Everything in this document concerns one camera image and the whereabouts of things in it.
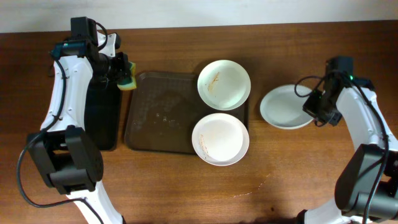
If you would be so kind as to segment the white plate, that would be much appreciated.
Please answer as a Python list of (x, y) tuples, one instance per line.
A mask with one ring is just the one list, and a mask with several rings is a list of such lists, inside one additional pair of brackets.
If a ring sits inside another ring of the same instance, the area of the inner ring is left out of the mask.
[(249, 98), (251, 79), (240, 64), (231, 60), (217, 60), (200, 72), (197, 90), (203, 102), (211, 108), (234, 110)]
[(262, 118), (270, 125), (280, 129), (298, 129), (313, 121), (313, 118), (303, 111), (302, 106), (308, 99), (297, 96), (310, 93), (310, 89), (298, 85), (284, 85), (271, 90), (262, 100), (259, 111)]
[(230, 166), (249, 149), (248, 129), (236, 117), (213, 113), (203, 117), (192, 131), (192, 146), (203, 161), (214, 166)]

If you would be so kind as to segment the green yellow sponge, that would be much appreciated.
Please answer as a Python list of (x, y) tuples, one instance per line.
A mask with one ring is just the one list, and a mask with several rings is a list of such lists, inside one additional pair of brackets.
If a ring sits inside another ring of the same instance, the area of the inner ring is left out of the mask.
[(124, 78), (122, 81), (120, 81), (117, 86), (121, 91), (128, 91), (128, 90), (134, 90), (137, 88), (137, 82), (136, 82), (136, 64), (133, 62), (129, 62), (129, 72), (130, 75), (126, 78)]

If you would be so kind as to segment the white plate top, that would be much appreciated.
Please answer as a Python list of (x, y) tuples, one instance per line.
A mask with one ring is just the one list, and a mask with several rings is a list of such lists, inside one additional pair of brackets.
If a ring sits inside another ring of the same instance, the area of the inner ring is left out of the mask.
[(231, 60), (217, 60), (200, 72), (197, 90), (203, 102), (211, 108), (234, 110), (249, 98), (251, 79), (240, 64)]

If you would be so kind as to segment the white plate bottom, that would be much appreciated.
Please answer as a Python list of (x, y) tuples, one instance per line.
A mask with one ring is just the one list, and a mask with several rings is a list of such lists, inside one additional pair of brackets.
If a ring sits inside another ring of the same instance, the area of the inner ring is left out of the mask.
[(203, 161), (214, 166), (230, 166), (249, 149), (248, 129), (236, 117), (213, 113), (203, 117), (192, 131), (192, 146)]

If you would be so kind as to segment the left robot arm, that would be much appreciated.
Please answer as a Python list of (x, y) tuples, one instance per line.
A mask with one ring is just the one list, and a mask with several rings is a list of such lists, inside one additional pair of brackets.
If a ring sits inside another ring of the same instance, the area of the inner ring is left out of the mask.
[(24, 153), (46, 186), (65, 195), (88, 223), (124, 223), (103, 185), (101, 153), (116, 147), (121, 93), (136, 88), (136, 66), (119, 51), (118, 34), (88, 17), (74, 17), (70, 24), (70, 37), (50, 53), (50, 106), (39, 132), (27, 137)]

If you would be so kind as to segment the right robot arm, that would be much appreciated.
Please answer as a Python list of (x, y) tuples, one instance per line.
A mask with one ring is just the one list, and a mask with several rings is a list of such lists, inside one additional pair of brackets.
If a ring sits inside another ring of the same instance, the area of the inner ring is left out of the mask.
[(318, 86), (304, 95), (303, 111), (318, 127), (343, 119), (354, 154), (335, 185), (334, 197), (302, 210), (297, 223), (380, 223), (397, 219), (397, 139), (377, 104), (371, 80), (353, 74), (353, 59), (326, 63)]

